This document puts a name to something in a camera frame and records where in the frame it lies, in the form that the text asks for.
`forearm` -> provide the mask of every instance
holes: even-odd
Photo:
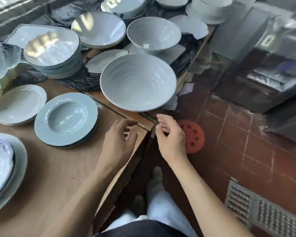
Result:
[[[102,197],[116,173],[97,166],[41,237],[87,236]]]
[[[170,167],[189,199],[198,224],[205,237],[253,236],[227,210],[215,193],[197,174],[187,158],[178,158]]]

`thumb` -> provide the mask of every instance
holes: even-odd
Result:
[[[126,142],[130,148],[134,149],[137,137],[138,137],[137,128],[132,128],[129,133],[129,138]]]
[[[166,136],[164,135],[163,133],[163,130],[162,130],[162,125],[161,124],[158,124],[156,126],[156,136],[157,136],[157,139],[160,141],[161,139],[164,139],[166,138]]]

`wooden tabletop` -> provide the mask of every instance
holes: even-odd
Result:
[[[209,26],[208,27],[208,35],[204,38],[202,45],[200,46],[199,50],[197,51],[197,55],[195,56],[195,58],[199,55],[199,53],[201,52],[201,50],[203,49],[203,47],[205,46],[205,44],[208,42],[209,38],[211,37],[211,35],[213,34],[213,31],[215,30],[215,26]],[[91,49],[90,51],[86,52],[83,54],[84,57],[84,61],[86,61],[86,58],[92,58],[96,55],[98,55],[99,53],[101,53],[101,50],[99,49]],[[179,87],[181,85],[181,83],[184,80],[185,75],[188,72],[188,68],[183,71],[183,73],[178,77],[177,79],[177,87]],[[115,111],[116,113],[124,116],[125,118],[131,118],[134,120],[137,120],[139,122],[139,126],[141,126],[142,128],[146,129],[147,131],[151,131],[152,128],[154,127],[154,123],[148,119],[146,119],[144,116],[140,115],[137,112],[131,112],[131,111],[126,111],[123,110],[117,106],[115,106],[114,104],[112,104],[104,95],[101,91],[88,91],[86,92],[86,94],[92,96],[96,101],[102,103],[103,105],[107,106],[108,108],[110,108],[111,110]]]
[[[76,92],[51,79],[39,85],[47,92],[48,99]],[[33,121],[18,126],[0,124],[0,132],[19,138],[28,154],[24,180],[13,198],[0,210],[0,236],[40,236],[95,169],[105,133],[115,120],[123,118],[102,106],[99,108],[97,130],[91,139],[66,150],[41,142],[35,135]],[[138,139],[134,153],[147,134],[143,128],[135,128]],[[114,188],[122,171],[107,189],[101,204]]]

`leg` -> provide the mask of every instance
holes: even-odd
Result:
[[[144,211],[144,198],[141,195],[136,195],[131,204],[130,209],[131,210],[126,210],[118,219],[113,221],[113,223],[111,223],[110,226],[105,231],[114,229],[135,221],[137,218],[136,215],[139,216]]]
[[[173,201],[171,195],[164,190],[162,178],[161,168],[155,167],[152,179],[147,186],[148,218],[169,225],[188,237],[197,237],[191,224]]]

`hand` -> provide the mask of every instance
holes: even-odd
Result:
[[[137,140],[137,128],[130,130],[129,126],[137,125],[137,121],[123,119],[115,121],[109,131],[105,134],[102,153],[100,155],[98,166],[107,171],[118,172],[126,165],[133,153]]]
[[[169,165],[177,159],[187,158],[185,134],[179,124],[171,116],[157,114],[157,117],[156,135],[162,157]]]

